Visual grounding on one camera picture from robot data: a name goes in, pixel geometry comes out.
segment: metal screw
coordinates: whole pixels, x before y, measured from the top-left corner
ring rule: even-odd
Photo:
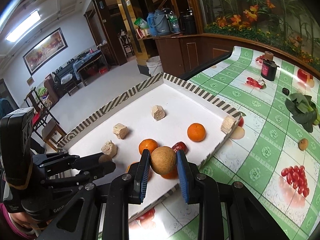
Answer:
[[[234,185],[235,185],[236,188],[243,188],[243,183],[240,182],[240,181],[236,181],[236,182],[234,183]]]
[[[131,174],[129,174],[129,173],[123,174],[121,178],[123,180],[129,180],[129,179],[131,179]]]
[[[207,176],[204,173],[198,173],[197,174],[197,179],[203,180],[205,179]]]
[[[94,189],[94,184],[93,183],[88,183],[84,186],[86,190],[93,190]]]

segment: blue thermos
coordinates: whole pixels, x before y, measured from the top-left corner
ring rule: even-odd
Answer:
[[[151,34],[151,36],[158,36],[158,31],[156,27],[153,27],[155,25],[155,22],[153,20],[154,17],[155,17],[154,13],[149,13],[147,17],[147,22],[149,25],[149,33]]]
[[[149,25],[149,27],[156,27],[156,30],[158,32],[158,35],[168,35],[171,33],[170,31],[170,27],[168,24],[168,20],[164,14],[163,11],[160,11],[159,9],[157,9],[155,11],[155,16],[153,17],[153,21],[154,23],[151,23],[151,25]]]

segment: white tray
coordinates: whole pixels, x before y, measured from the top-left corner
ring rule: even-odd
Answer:
[[[70,132],[59,145],[69,154],[80,157],[101,152],[101,147],[109,140],[118,146],[118,153],[113,158],[116,170],[97,179],[97,185],[111,182],[125,173],[131,163],[138,162],[141,157],[138,146],[147,138],[156,140],[160,146],[169,147],[183,141],[189,149],[188,161],[201,166],[230,135],[220,130],[223,119],[228,113],[236,119],[240,116],[236,109],[210,93],[166,73],[160,73],[132,89],[139,92],[127,91],[126,95],[124,93],[114,99],[106,106],[116,106],[105,114],[97,111]],[[164,119],[153,119],[151,108],[154,105],[164,108]],[[192,142],[187,136],[188,126],[194,122],[203,124],[207,132],[205,139],[199,143]],[[122,123],[130,129],[124,140],[118,139],[112,133],[112,128],[117,123]],[[178,179],[164,179],[153,172],[143,204],[129,205],[130,221],[171,195],[178,188],[178,182]]]

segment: white bucket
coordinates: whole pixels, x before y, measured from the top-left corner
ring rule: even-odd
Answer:
[[[155,56],[147,60],[147,67],[149,68],[149,74],[154,76],[160,72],[163,72],[160,56]]]

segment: bottle cap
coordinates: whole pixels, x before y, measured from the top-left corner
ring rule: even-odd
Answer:
[[[271,52],[269,52],[269,51],[265,51],[264,52],[264,58],[272,61],[273,60],[273,54]]]

